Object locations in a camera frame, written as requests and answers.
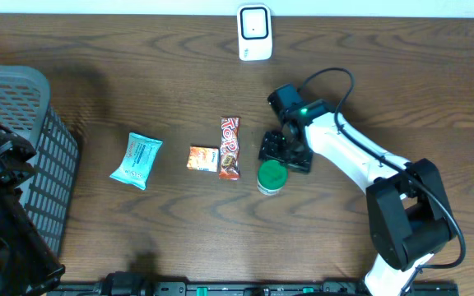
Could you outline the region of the teal wet wipes pack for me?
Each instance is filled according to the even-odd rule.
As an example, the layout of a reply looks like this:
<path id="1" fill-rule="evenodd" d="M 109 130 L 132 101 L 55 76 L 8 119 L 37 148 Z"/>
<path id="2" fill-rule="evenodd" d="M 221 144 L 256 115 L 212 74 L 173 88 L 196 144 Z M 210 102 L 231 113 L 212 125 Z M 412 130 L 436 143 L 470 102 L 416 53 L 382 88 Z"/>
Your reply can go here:
<path id="1" fill-rule="evenodd" d="M 162 144 L 163 141 L 130 132 L 123 160 L 110 177 L 145 190 L 147 179 Z"/>

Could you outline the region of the small orange box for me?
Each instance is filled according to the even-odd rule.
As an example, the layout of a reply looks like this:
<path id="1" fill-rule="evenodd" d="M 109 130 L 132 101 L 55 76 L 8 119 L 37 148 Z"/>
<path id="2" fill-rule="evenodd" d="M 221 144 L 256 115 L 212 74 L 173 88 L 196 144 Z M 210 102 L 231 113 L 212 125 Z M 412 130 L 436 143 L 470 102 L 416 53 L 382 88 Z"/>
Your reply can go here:
<path id="1" fill-rule="evenodd" d="M 190 146 L 187 168 L 191 170 L 215 173 L 218 169 L 219 149 L 211 147 Z"/>

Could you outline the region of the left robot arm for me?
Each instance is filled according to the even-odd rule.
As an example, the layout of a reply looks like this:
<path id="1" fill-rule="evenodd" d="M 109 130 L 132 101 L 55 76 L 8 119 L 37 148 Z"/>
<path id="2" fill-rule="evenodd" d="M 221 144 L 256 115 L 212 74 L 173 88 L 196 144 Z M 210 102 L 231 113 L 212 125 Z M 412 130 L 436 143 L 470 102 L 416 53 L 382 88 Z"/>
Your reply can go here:
<path id="1" fill-rule="evenodd" d="M 65 266 L 20 204 L 19 186 L 35 175 L 35 148 L 0 125 L 0 295 L 43 295 L 56 289 Z"/>

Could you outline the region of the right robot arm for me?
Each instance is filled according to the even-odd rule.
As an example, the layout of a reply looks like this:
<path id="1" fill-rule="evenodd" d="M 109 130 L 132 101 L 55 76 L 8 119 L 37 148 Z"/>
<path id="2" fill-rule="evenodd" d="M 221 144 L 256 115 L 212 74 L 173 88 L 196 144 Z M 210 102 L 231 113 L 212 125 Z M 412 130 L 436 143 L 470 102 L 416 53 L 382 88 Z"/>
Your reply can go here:
<path id="1" fill-rule="evenodd" d="M 463 239 L 437 167 L 394 155 L 354 129 L 322 100 L 271 97 L 268 103 L 292 138 L 267 132 L 259 158 L 309 173 L 314 155 L 335 164 L 365 194 L 377 252 L 363 279 L 369 295 L 404 295 L 447 242 Z"/>

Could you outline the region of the green lid jar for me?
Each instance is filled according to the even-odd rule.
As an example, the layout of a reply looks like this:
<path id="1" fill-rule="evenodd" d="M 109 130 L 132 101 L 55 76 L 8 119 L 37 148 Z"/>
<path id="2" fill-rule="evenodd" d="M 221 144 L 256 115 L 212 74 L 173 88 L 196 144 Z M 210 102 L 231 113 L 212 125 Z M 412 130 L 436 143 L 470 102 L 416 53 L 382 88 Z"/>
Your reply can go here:
<path id="1" fill-rule="evenodd" d="M 258 169 L 258 190 L 267 196 L 276 195 L 285 186 L 288 170 L 277 160 L 268 160 Z"/>

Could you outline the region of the red Top chocolate bar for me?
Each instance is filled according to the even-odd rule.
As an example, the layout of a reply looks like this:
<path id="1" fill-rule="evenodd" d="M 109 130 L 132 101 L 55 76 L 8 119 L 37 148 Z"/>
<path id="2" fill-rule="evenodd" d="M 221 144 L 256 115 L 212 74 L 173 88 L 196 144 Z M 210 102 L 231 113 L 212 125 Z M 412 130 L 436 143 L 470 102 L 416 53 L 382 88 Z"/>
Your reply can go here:
<path id="1" fill-rule="evenodd" d="M 221 118 L 221 146 L 219 178 L 238 180 L 240 117 Z"/>

